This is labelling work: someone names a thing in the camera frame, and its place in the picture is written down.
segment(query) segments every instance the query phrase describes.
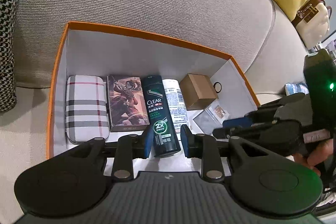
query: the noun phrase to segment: blue item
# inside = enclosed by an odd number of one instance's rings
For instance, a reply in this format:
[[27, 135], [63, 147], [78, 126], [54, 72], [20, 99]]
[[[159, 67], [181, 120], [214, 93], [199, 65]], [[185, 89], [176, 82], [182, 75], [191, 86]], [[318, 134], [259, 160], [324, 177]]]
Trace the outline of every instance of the blue item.
[[249, 117], [241, 117], [231, 120], [225, 120], [223, 122], [223, 128], [231, 127], [250, 127], [253, 124], [253, 121]]
[[303, 92], [304, 94], [308, 94], [309, 90], [305, 83], [298, 83], [298, 84], [288, 83], [288, 84], [285, 84], [285, 92], [286, 92], [286, 95], [288, 96], [288, 95], [292, 95], [298, 92]]

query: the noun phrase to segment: small cardboard box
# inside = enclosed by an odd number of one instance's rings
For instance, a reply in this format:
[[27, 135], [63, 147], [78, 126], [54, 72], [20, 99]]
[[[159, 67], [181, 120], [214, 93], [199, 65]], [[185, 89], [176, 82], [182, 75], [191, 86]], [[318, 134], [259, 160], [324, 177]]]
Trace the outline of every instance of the small cardboard box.
[[180, 82], [181, 92], [187, 110], [205, 109], [218, 95], [206, 75], [187, 74]]

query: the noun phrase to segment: finger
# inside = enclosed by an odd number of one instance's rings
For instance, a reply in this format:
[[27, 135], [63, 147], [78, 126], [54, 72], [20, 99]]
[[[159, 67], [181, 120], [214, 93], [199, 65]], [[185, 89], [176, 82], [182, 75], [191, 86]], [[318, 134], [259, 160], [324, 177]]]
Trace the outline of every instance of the finger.
[[321, 172], [319, 169], [317, 169], [316, 167], [313, 167], [312, 169], [319, 177], [321, 176]]
[[329, 139], [325, 142], [319, 143], [315, 150], [309, 155], [307, 163], [311, 166], [315, 166], [325, 161], [334, 152], [334, 140]]
[[302, 156], [301, 154], [299, 153], [296, 153], [293, 155], [293, 158], [294, 158], [294, 161], [297, 162], [298, 164], [301, 164], [307, 168], [309, 168], [310, 170], [313, 170], [313, 166], [310, 166], [308, 163], [307, 163], [307, 159]]

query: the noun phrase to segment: houndstooth pillow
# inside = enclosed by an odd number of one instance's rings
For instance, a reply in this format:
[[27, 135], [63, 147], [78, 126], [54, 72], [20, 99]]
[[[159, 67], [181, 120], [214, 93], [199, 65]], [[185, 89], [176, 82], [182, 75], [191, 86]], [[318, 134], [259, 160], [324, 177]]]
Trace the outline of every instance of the houndstooth pillow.
[[18, 0], [0, 0], [0, 112], [16, 104], [13, 33]]

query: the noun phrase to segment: gray sofa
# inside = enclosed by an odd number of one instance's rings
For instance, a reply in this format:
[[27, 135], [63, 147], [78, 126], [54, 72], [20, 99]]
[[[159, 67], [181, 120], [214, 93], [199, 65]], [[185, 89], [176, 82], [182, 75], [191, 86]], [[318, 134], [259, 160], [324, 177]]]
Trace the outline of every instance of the gray sofa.
[[257, 94], [278, 94], [285, 83], [303, 80], [306, 50], [272, 0], [20, 0], [14, 36], [18, 86], [49, 87], [69, 20], [138, 28], [227, 52]]

